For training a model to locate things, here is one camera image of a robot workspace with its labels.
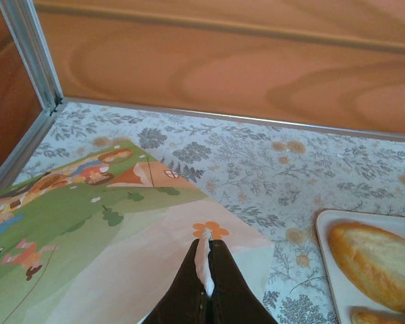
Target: white tissue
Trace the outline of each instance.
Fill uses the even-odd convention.
[[[208,228],[206,228],[205,231],[202,233],[195,253],[196,275],[198,276],[201,283],[204,285],[205,292],[209,298],[211,297],[211,295],[213,294],[213,290],[215,289],[215,283],[211,278],[209,268],[210,239],[211,232]]]

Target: aluminum trim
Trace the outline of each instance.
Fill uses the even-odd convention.
[[[32,0],[0,0],[0,9],[44,111],[63,98]]]
[[[156,107],[156,106],[146,106],[146,105],[136,105],[136,104],[126,104],[126,103],[116,103],[112,101],[100,101],[92,99],[81,99],[74,97],[64,97],[63,103],[89,103],[93,105],[109,106],[109,107],[119,107],[133,110],[144,110],[144,111],[155,111],[159,113],[172,113],[175,115],[187,115],[193,117],[205,117],[212,119],[224,119],[230,120],[233,122],[244,122],[250,124],[258,124],[264,126],[273,126],[273,127],[283,127],[291,128],[297,130],[308,130],[312,132],[323,132],[323,133],[332,133],[345,136],[354,136],[362,138],[374,138],[380,140],[393,140],[398,142],[405,142],[405,134],[396,134],[396,133],[387,133],[387,132],[373,132],[365,130],[350,130],[345,128],[334,128],[327,126],[318,126],[310,124],[299,124],[288,121],[278,121],[270,120],[263,118],[254,118],[254,117],[245,117],[237,115],[226,115],[220,113],[208,113],[203,111],[193,111],[193,110],[184,110],[176,108],[166,108],[166,107]]]

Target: table surface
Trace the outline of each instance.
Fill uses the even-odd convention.
[[[405,142],[86,103],[67,104],[16,183],[125,139],[275,243],[263,303],[281,324],[337,323],[321,210],[405,216]]]

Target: orange flower pattern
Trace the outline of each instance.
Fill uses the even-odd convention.
[[[207,182],[205,188],[208,191],[212,191],[212,190],[216,189],[216,185],[215,185],[215,183],[213,181],[209,181],[209,182]]]
[[[292,244],[303,244],[306,240],[306,236],[299,229],[290,228],[288,231],[286,231],[286,239]]]
[[[279,161],[279,163],[281,163],[281,164],[290,164],[290,159],[287,158],[287,157],[280,157],[280,158],[278,159],[278,161]]]
[[[324,205],[323,200],[321,199],[321,197],[316,197],[313,201],[317,206],[322,207]]]
[[[243,192],[239,192],[239,193],[237,194],[237,197],[238,197],[238,200],[239,200],[239,201],[247,201],[247,200],[248,200],[247,195],[245,195]]]
[[[286,145],[282,142],[273,142],[273,143],[271,143],[271,147],[275,151],[279,151],[279,152],[286,151]]]
[[[111,140],[105,136],[101,136],[101,137],[96,137],[95,139],[93,139],[92,143],[93,143],[93,145],[95,145],[97,147],[104,147],[104,146],[110,145]]]
[[[299,267],[302,267],[302,268],[308,267],[309,268],[309,258],[305,254],[300,254],[299,256],[297,256],[296,262]]]
[[[303,154],[306,152],[306,147],[303,143],[301,143],[301,141],[299,140],[291,140],[286,144],[286,147],[288,147],[288,149],[296,154]]]
[[[206,228],[210,230],[211,237],[214,240],[222,240],[222,236],[228,236],[230,234],[225,228],[222,228],[215,221],[208,221],[204,224],[196,223],[193,225],[193,228],[196,229],[194,232],[194,236],[196,238],[201,238]]]

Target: baked bread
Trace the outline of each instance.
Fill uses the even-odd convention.
[[[345,276],[370,299],[405,313],[405,239],[362,223],[329,233],[331,253]]]
[[[385,319],[376,314],[355,312],[351,316],[351,324],[404,324],[395,319]]]

